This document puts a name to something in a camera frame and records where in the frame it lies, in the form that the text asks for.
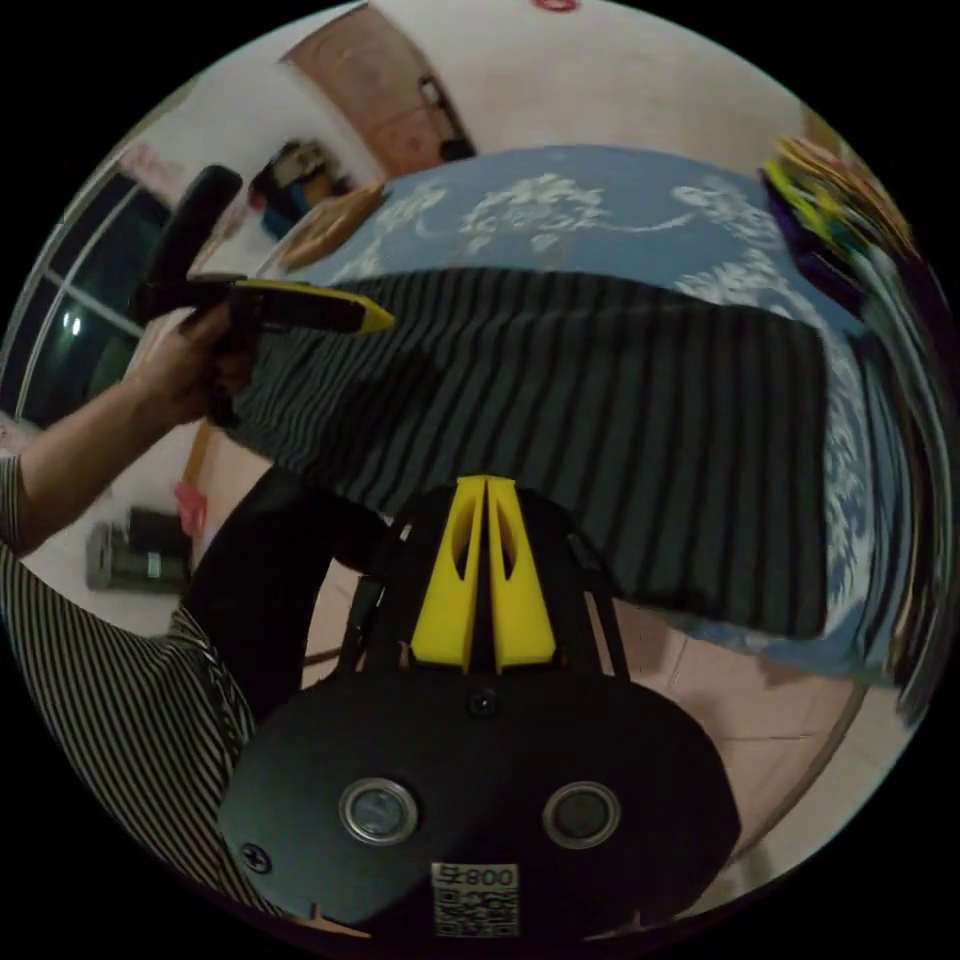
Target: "red sticker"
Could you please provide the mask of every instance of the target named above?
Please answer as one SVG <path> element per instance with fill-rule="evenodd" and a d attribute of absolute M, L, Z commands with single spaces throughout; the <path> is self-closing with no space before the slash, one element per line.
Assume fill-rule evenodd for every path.
<path fill-rule="evenodd" d="M 533 5 L 547 13 L 573 13 L 580 9 L 580 0 L 533 0 Z"/>

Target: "hand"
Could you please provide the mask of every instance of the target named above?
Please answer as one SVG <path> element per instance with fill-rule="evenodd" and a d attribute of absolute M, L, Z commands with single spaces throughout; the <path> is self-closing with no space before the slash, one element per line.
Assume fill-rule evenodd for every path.
<path fill-rule="evenodd" d="M 216 393 L 236 396 L 250 383 L 256 362 L 257 337 L 248 337 L 226 353 L 216 347 L 230 330 L 227 305 L 215 307 L 189 326 L 169 334 L 130 380 L 151 416 L 172 429 L 210 412 Z"/>

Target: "striped blanket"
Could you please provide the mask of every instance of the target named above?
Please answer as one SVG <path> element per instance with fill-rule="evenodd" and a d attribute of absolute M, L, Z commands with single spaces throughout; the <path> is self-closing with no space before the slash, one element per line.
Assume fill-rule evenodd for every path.
<path fill-rule="evenodd" d="M 339 289 L 396 328 L 268 337 L 234 440 L 386 514 L 459 476 L 512 477 L 572 513 L 624 599 L 821 633 L 816 330 L 590 274 L 431 270 Z"/>

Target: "black and white striped sleeve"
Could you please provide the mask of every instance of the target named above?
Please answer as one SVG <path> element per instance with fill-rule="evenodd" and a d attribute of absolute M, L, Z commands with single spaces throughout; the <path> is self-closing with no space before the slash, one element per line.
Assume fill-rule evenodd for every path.
<path fill-rule="evenodd" d="M 279 914 L 234 865 L 217 828 L 227 732 L 249 710 L 183 611 L 162 637 L 105 623 L 16 556 L 19 461 L 0 461 L 0 616 L 23 681 L 73 770 L 157 859 L 232 899 Z"/>

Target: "window frame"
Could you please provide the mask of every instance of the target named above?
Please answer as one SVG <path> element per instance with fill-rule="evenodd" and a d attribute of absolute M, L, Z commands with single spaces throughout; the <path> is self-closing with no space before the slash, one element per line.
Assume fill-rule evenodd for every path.
<path fill-rule="evenodd" d="M 100 303 L 94 297 L 91 297 L 89 294 L 78 289 L 73 284 L 73 280 L 87 256 L 103 238 L 120 214 L 133 201 L 134 197 L 136 197 L 138 193 L 149 192 L 146 191 L 145 187 L 141 186 L 136 181 L 132 183 L 130 189 L 123 195 L 123 198 L 113 207 L 110 213 L 103 218 L 100 224 L 98 224 L 97 229 L 90 235 L 86 243 L 81 248 L 76 259 L 70 265 L 70 269 L 66 275 L 61 276 L 50 266 L 54 255 L 59 249 L 64 238 L 69 234 L 69 231 L 76 226 L 84 211 L 96 199 L 109 180 L 117 175 L 127 176 L 127 174 L 125 174 L 120 168 L 119 164 L 109 164 L 89 183 L 84 190 L 81 191 L 80 194 L 77 195 L 73 203 L 70 205 L 70 207 L 68 207 L 63 218 L 60 220 L 50 237 L 47 239 L 47 242 L 44 244 L 40 252 L 40 256 L 37 259 L 37 263 L 31 271 L 30 276 L 27 278 L 27 282 L 24 284 L 20 296 L 18 297 L 14 306 L 10 323 L 6 331 L 6 336 L 4 337 L 3 349 L 0 351 L 0 379 L 3 378 L 7 370 L 7 360 L 10 353 L 10 345 L 20 332 L 20 327 L 27 312 L 27 308 L 30 306 L 30 303 L 36 294 L 40 283 L 46 280 L 48 283 L 52 283 L 57 290 L 56 296 L 53 298 L 53 301 L 47 310 L 46 316 L 40 323 L 37 333 L 34 335 L 30 357 L 27 360 L 26 367 L 24 368 L 19 391 L 17 393 L 16 409 L 6 411 L 7 416 L 11 417 L 17 424 L 28 431 L 39 431 L 41 429 L 38 425 L 30 422 L 29 420 L 25 420 L 23 418 L 23 411 L 26 406 L 30 385 L 36 371 L 37 361 L 40 357 L 43 345 L 50 333 L 50 328 L 53 324 L 54 318 L 58 315 L 58 311 L 60 310 L 64 297 L 72 297 L 77 301 L 77 303 L 83 304 L 83 306 L 89 309 L 92 313 L 97 314 L 100 318 L 107 321 L 112 326 L 122 330 L 124 333 L 136 337 L 138 340 L 142 340 L 145 333 L 143 328 L 134 324 L 127 317 L 117 313 L 106 304 Z"/>

